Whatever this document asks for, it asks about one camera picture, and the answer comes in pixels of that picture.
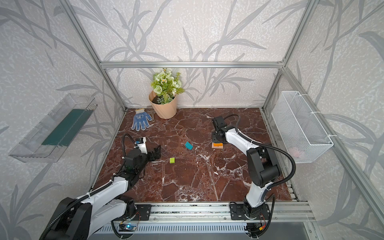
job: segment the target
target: peach flower pot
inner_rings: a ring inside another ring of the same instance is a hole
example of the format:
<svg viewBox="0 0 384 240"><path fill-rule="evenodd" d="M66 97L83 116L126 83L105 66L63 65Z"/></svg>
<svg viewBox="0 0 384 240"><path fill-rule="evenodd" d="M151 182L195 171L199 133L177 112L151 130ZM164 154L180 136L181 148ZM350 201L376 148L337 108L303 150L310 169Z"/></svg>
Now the peach flower pot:
<svg viewBox="0 0 384 240"><path fill-rule="evenodd" d="M176 115L176 107L177 107L177 95L170 103L166 103L164 105L163 104L155 104L152 102L152 100L156 96L157 96L157 94L154 91L152 91L149 94L149 101L151 102L152 107L155 110L155 112L157 113L157 115L163 119L169 119L169 118L175 116Z"/></svg>

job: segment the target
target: teal block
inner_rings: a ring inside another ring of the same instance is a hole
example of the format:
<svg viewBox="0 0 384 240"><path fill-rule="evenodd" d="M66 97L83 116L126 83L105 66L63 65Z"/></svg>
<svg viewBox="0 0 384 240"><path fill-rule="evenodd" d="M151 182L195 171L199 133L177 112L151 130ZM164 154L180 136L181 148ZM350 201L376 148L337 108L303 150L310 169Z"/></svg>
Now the teal block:
<svg viewBox="0 0 384 240"><path fill-rule="evenodd" d="M186 142L185 147L188 148L189 150L192 150L193 146L189 142Z"/></svg>

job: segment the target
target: wall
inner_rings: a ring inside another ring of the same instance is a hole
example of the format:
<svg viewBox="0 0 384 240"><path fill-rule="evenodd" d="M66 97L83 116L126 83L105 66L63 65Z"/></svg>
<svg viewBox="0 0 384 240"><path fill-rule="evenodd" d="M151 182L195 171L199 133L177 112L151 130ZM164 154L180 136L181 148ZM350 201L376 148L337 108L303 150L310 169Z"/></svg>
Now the wall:
<svg viewBox="0 0 384 240"><path fill-rule="evenodd" d="M383 7L383 1L320 2L288 62L382 196ZM292 90L284 78L279 87L278 92ZM266 109L269 114L274 102ZM383 228L332 150L313 163L298 164L293 181L327 239L384 239Z"/></svg>
<svg viewBox="0 0 384 240"><path fill-rule="evenodd" d="M103 61L281 61L307 4L307 0L70 2ZM127 106L149 105L149 78L154 72L158 70L109 70ZM262 106L277 71L180 72L186 93L180 95L179 106L232 107Z"/></svg>
<svg viewBox="0 0 384 240"><path fill-rule="evenodd" d="M59 201L87 192L122 111L57 1L0 1L0 238L38 239ZM65 95L98 107L57 163L10 150Z"/></svg>

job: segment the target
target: blue glove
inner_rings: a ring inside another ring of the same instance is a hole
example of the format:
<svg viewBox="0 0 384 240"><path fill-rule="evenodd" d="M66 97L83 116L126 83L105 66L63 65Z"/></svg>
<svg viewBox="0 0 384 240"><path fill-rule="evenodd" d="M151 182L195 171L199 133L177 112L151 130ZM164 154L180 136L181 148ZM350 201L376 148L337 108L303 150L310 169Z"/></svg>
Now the blue glove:
<svg viewBox="0 0 384 240"><path fill-rule="evenodd" d="M149 127L149 121L152 121L152 117L144 111L144 108L136 110L136 115L133 117L132 130L136 129L136 131L145 130L145 128Z"/></svg>

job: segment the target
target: wooden block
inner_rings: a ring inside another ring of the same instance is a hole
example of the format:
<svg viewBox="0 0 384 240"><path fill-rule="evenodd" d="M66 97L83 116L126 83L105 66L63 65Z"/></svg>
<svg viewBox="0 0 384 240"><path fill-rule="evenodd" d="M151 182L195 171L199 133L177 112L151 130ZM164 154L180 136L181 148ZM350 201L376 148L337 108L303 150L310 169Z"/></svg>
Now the wooden block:
<svg viewBox="0 0 384 240"><path fill-rule="evenodd" d="M212 148L223 149L223 147L223 144L221 144L221 146L214 146L214 143L212 143Z"/></svg>

